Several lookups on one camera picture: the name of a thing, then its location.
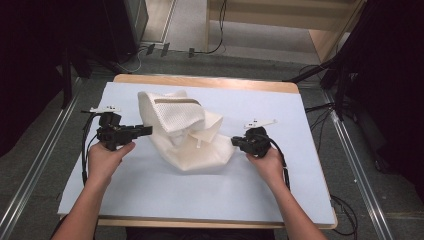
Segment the metal frame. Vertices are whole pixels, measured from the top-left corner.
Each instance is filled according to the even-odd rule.
[[[327,103],[334,102],[332,94],[329,90],[324,91],[324,98]],[[368,209],[368,213],[374,224],[374,228],[379,239],[394,239],[393,234],[387,224],[386,217],[384,216],[384,212],[381,209],[380,203],[378,202],[377,197],[372,190],[371,184],[369,183],[368,178],[364,172],[364,169],[362,168],[362,164],[358,158],[358,155],[356,154],[356,150],[352,144],[352,141],[350,140],[345,125],[342,121],[340,121],[334,111],[331,113],[331,118],[343,145],[343,149],[345,150],[350,167],[352,168],[353,175],[356,178],[359,191],[362,194],[362,198]]]
[[[15,193],[12,201],[10,202],[7,210],[0,222],[0,239],[7,240],[13,231],[21,213],[23,212],[32,191],[34,190],[38,179],[43,173],[44,167],[46,166],[50,155],[56,146],[56,143],[62,134],[63,129],[68,122],[69,117],[75,107],[80,90],[87,81],[83,81],[81,78],[77,78],[74,84],[74,98],[68,104],[68,107],[62,109],[51,128],[48,136],[44,140],[40,151],[34,159],[31,168],[28,170],[24,180],[22,181],[18,191]]]

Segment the wire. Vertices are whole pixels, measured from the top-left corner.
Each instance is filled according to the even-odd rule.
[[[123,66],[121,66],[119,63],[117,63],[118,67],[120,67],[124,71],[127,71],[128,73],[134,73],[134,72],[138,71],[141,68],[140,54],[146,49],[148,49],[148,47],[141,47],[140,51],[138,51],[138,53],[137,53],[138,68],[136,68],[135,70],[128,70],[128,69],[124,68]]]
[[[222,6],[221,6],[221,10],[219,11],[219,29],[221,31],[221,40],[219,41],[218,46],[209,52],[194,52],[194,53],[200,53],[200,54],[211,54],[216,52],[222,45],[222,42],[224,41],[224,21],[225,21],[225,12],[227,11],[227,0],[224,0],[222,2]]]
[[[334,103],[327,103],[327,104],[323,104],[323,105],[319,105],[319,106],[315,106],[315,107],[311,107],[311,108],[305,108],[305,111],[311,112],[311,111],[315,111],[315,110],[319,110],[319,109],[323,109],[323,108],[327,108],[322,114],[320,114],[317,119],[315,120],[315,122],[310,126],[311,127],[311,131],[321,123],[321,129],[320,129],[320,133],[319,133],[319,137],[318,137],[318,147],[317,147],[317,152],[319,153],[320,148],[321,148],[321,140],[322,140],[322,133],[323,133],[323,128],[324,128],[324,124],[326,122],[326,120],[328,119],[328,117],[330,116],[330,114],[334,111]],[[352,231],[348,232],[348,233],[343,233],[340,232],[336,229],[333,229],[334,232],[336,232],[337,234],[340,234],[342,236],[351,236],[353,235],[353,238],[356,240],[358,239],[358,218],[356,217],[355,212],[353,211],[352,207],[346,203],[344,200],[340,199],[339,197],[336,197],[334,195],[330,194],[331,199],[337,203],[338,205],[340,205],[342,212],[347,216],[350,224],[352,225]]]
[[[352,232],[348,232],[348,233],[342,233],[336,229],[333,229],[334,232],[342,235],[342,236],[351,236],[353,235],[353,239],[358,239],[358,218],[356,217],[355,211],[353,211],[352,207],[346,203],[345,201],[343,201],[342,199],[340,199],[339,197],[336,197],[334,195],[330,194],[331,199],[336,202],[337,204],[340,205],[342,212],[346,215],[346,217],[348,218],[350,224],[352,225]],[[347,209],[345,208],[345,206],[350,210],[350,212],[353,215],[350,216],[349,211],[347,211]]]
[[[87,137],[88,137],[88,133],[90,131],[91,128],[91,124],[93,123],[93,119],[97,116],[100,116],[100,114],[94,114],[91,113],[90,117],[87,120],[87,123],[85,124],[84,128],[83,128],[83,136],[82,136],[82,146],[81,146],[81,164],[82,164],[82,182],[85,183],[87,182],[87,158],[88,158],[88,150],[89,147],[92,143],[92,141],[94,140],[94,138],[97,136],[97,134],[93,137],[93,139],[91,139],[90,143],[87,146],[87,149],[85,147],[85,143],[87,142]]]

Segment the white cloth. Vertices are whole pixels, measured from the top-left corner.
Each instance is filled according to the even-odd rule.
[[[160,155],[186,171],[225,165],[235,147],[218,134],[222,116],[203,109],[185,91],[171,94],[139,92],[140,116],[153,126],[150,139]]]

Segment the black cable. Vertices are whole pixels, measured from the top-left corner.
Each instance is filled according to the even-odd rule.
[[[356,214],[353,211],[352,207],[348,203],[346,203],[345,201],[343,201],[342,199],[340,199],[339,197],[336,197],[336,196],[331,195],[331,194],[330,194],[330,197],[331,197],[331,199],[334,202],[336,202],[337,204],[340,205],[340,207],[342,209],[342,212],[347,216],[350,224],[352,225],[352,232],[342,233],[342,232],[340,232],[340,231],[338,231],[336,229],[333,229],[333,231],[336,232],[336,233],[338,233],[338,234],[340,234],[340,235],[342,235],[342,236],[351,236],[351,235],[353,235],[353,239],[355,239],[355,240],[358,239],[358,218],[356,217]],[[353,215],[353,218],[352,218],[352,216],[350,216],[349,211],[346,211],[345,206],[350,210],[350,212]]]
[[[311,128],[311,131],[313,131],[315,129],[315,127],[320,124],[323,119],[321,119],[323,116],[327,116],[329,112],[333,111],[333,108],[328,108],[327,110],[325,110],[325,112],[323,112],[321,115],[319,115],[317,117],[317,119],[315,120],[314,123],[312,123],[309,127]]]
[[[326,111],[324,111],[324,113],[320,114],[318,116],[318,118],[315,120],[315,122],[311,125],[311,131],[318,125],[321,123],[321,129],[320,129],[320,134],[319,134],[319,143],[318,143],[318,148],[317,148],[317,152],[319,153],[320,147],[321,147],[321,139],[322,139],[322,133],[323,133],[323,128],[324,128],[324,124],[327,120],[327,118],[330,116],[330,114],[334,111],[334,103],[327,103],[327,104],[323,104],[323,105],[319,105],[319,106],[315,106],[315,107],[311,107],[311,108],[305,108],[306,112],[311,112],[311,111],[315,111],[318,109],[323,109],[323,108],[328,108],[326,109]],[[356,240],[358,238],[358,218],[355,214],[355,212],[353,211],[352,207],[346,203],[344,200],[340,199],[339,197],[336,197],[334,195],[330,194],[331,199],[337,203],[338,205],[340,205],[342,212],[347,216],[350,224],[352,225],[352,231],[348,232],[348,233],[342,233],[336,229],[333,229],[334,232],[336,232],[337,234],[340,234],[342,236],[352,236],[354,237],[354,239]]]
[[[88,118],[84,128],[83,128],[83,136],[82,136],[82,146],[81,146],[81,164],[82,164],[82,182],[87,182],[87,158],[88,158],[88,149],[89,147],[85,147],[85,143],[87,142],[88,133],[91,128],[91,124],[93,123],[93,119],[97,116],[100,116],[100,114],[97,113],[91,113],[90,117]]]
[[[221,40],[220,40],[218,46],[214,50],[209,51],[209,52],[194,52],[194,53],[211,54],[211,53],[216,52],[216,50],[218,50],[221,47],[222,42],[224,41],[224,21],[225,21],[225,12],[226,11],[227,11],[227,0],[224,0],[222,2],[221,10],[219,11],[219,29],[221,30]]]

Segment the wooden table edge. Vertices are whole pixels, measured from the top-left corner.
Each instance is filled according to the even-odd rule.
[[[291,82],[270,82],[238,78],[119,74],[115,76],[114,82],[226,88],[235,90],[255,90],[294,94],[299,93],[297,85]]]

